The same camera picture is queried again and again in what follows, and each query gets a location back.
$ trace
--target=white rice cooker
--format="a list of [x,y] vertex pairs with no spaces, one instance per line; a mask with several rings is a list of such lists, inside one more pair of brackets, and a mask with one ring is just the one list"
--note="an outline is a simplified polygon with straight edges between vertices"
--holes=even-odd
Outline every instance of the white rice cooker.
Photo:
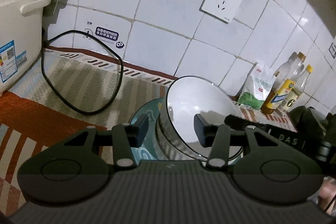
[[51,0],[0,0],[0,96],[41,51],[42,11]]

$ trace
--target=wall outlet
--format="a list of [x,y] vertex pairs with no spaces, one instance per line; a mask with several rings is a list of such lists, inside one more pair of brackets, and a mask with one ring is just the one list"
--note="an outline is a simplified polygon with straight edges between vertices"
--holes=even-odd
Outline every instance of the wall outlet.
[[242,0],[204,0],[201,10],[225,22],[231,22]]

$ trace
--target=plastic bag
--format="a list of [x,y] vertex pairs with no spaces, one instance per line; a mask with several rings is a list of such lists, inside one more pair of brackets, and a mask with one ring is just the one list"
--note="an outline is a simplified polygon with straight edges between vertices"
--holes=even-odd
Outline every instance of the plastic bag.
[[266,100],[275,81],[273,71],[258,63],[247,76],[238,103],[259,110]]

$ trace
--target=silver screw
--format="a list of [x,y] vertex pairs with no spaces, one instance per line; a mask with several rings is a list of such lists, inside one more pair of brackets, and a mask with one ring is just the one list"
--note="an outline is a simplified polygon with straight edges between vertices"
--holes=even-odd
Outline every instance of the silver screw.
[[117,160],[117,165],[120,167],[129,167],[133,164],[133,160],[124,158]]
[[213,158],[209,160],[209,164],[213,167],[223,167],[225,165],[225,160],[223,159],[218,159],[218,158]]

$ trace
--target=yellow label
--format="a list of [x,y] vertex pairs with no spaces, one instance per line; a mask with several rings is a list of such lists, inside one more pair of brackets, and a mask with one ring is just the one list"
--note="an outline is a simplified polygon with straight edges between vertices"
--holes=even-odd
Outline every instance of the yellow label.
[[276,109],[285,99],[287,94],[292,90],[294,84],[295,84],[294,81],[287,79],[283,83],[283,85],[275,92],[275,95],[272,97],[272,99],[268,102],[266,106],[271,109]]
[[296,100],[299,99],[300,95],[301,94],[299,94],[297,91],[295,92],[295,90],[291,90],[290,93],[288,93],[286,98],[283,100],[281,104],[281,110],[283,112],[287,112],[293,106]]

